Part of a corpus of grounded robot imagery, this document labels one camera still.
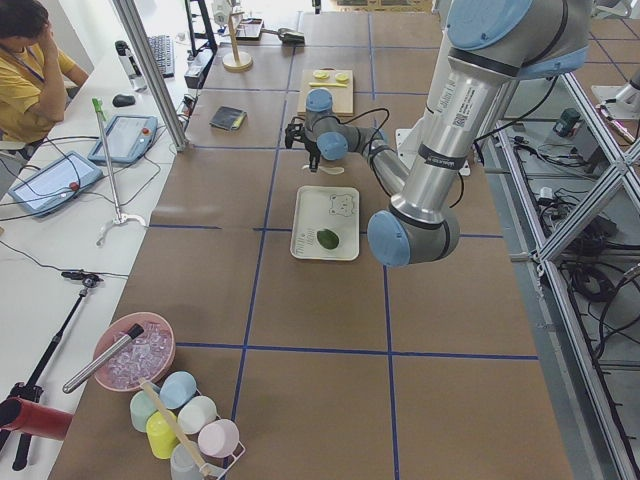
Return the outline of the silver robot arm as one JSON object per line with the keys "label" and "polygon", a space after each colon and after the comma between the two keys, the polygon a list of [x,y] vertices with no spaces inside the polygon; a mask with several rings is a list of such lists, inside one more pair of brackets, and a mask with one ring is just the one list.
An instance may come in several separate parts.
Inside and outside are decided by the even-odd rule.
{"label": "silver robot arm", "polygon": [[591,10],[589,1],[453,2],[410,166],[380,131],[341,123],[328,90],[310,93],[303,125],[289,132],[300,136],[311,162],[358,153],[390,195],[388,208],[367,226],[380,263],[400,267],[453,252],[459,224],[447,196],[499,89],[581,67]]}

